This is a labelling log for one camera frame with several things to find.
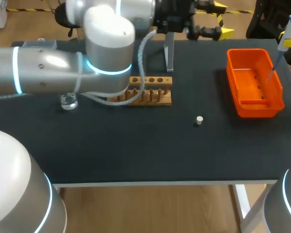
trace orange tray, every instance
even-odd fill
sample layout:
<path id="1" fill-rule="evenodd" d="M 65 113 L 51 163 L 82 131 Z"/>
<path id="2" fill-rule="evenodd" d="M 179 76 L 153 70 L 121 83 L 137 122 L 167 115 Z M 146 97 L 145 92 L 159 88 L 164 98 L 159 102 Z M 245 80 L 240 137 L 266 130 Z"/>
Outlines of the orange tray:
<path id="1" fill-rule="evenodd" d="M 227 51 L 227 77 L 238 115 L 274 117 L 285 104 L 276 71 L 267 82 L 273 63 L 264 49 Z"/>

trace black table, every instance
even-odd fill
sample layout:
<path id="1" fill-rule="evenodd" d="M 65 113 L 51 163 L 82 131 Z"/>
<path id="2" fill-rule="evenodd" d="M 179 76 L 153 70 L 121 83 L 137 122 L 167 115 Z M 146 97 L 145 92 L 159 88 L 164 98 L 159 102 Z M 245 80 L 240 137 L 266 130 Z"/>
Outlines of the black table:
<path id="1" fill-rule="evenodd" d="M 148 76 L 170 75 L 162 43 L 146 47 Z M 78 108 L 65 112 L 58 95 L 24 96 L 0 100 L 0 130 L 57 184 L 277 180 L 291 165 L 291 72 L 282 60 L 282 112 L 241 119 L 226 76 L 230 48 L 264 48 L 272 60 L 277 54 L 268 39 L 176 41 L 172 106 L 107 107 L 79 96 Z M 58 49 L 84 51 L 77 41 Z"/>

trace floor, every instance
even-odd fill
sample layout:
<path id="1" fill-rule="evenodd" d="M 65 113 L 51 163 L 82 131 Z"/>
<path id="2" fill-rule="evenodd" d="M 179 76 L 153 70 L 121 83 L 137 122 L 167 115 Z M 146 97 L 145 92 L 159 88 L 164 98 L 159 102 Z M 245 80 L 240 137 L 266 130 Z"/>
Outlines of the floor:
<path id="1" fill-rule="evenodd" d="M 50 0 L 53 8 L 57 0 Z M 220 0 L 229 10 L 254 10 L 254 0 Z M 7 8 L 47 8 L 46 0 L 10 0 Z M 218 26 L 217 18 L 195 16 L 199 25 Z M 223 16 L 226 28 L 235 29 L 232 39 L 245 38 L 251 14 Z M 50 12 L 9 12 L 0 46 L 38 38 L 68 40 L 68 31 L 56 24 Z M 176 39 L 185 39 L 177 34 Z M 263 185 L 246 186 L 253 205 Z M 68 233 L 238 233 L 238 214 L 227 185 L 70 188 L 65 192 Z M 259 226 L 256 233 L 265 232 Z"/>

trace cable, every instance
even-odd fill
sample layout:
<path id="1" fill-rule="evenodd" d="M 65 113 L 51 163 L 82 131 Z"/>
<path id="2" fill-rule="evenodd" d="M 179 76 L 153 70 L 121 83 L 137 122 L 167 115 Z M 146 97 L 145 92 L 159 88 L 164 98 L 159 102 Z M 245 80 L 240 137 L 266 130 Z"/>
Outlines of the cable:
<path id="1" fill-rule="evenodd" d="M 109 106 L 126 105 L 126 104 L 130 104 L 130 103 L 134 102 L 136 99 L 138 99 L 139 96 L 141 95 L 141 93 L 143 93 L 143 91 L 145 89 L 145 83 L 146 83 L 146 75 L 145 75 L 145 69 L 144 69 L 144 63 L 143 63 L 144 49 L 145 49 L 147 41 L 156 34 L 157 34 L 156 30 L 149 32 L 149 34 L 143 38 L 143 40 L 139 46 L 139 49 L 138 49 L 138 68 L 139 68 L 139 72 L 140 72 L 140 76 L 141 76 L 141 85 L 140 85 L 140 92 L 138 92 L 137 95 L 135 95 L 134 97 L 132 97 L 129 100 L 122 101 L 122 102 L 109 102 L 109 101 L 103 100 L 97 96 L 92 95 L 90 92 L 83 93 L 82 95 L 85 97 L 88 97 L 92 100 L 95 100 L 99 103 L 102 103 L 104 105 L 109 105 Z"/>
<path id="2" fill-rule="evenodd" d="M 12 94 L 12 95 L 0 96 L 0 100 L 12 99 L 15 97 L 21 97 L 21 96 L 25 96 L 25 95 L 27 95 L 27 94 Z"/>

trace small white cylinder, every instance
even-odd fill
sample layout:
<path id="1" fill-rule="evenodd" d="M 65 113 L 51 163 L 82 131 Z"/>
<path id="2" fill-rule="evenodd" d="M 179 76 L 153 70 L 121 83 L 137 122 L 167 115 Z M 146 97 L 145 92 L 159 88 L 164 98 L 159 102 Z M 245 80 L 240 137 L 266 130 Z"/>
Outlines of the small white cylinder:
<path id="1" fill-rule="evenodd" d="M 203 117 L 202 116 L 198 116 L 198 117 L 196 117 L 196 123 L 198 124 L 198 125 L 201 125 L 202 124 L 202 122 L 203 122 Z"/>

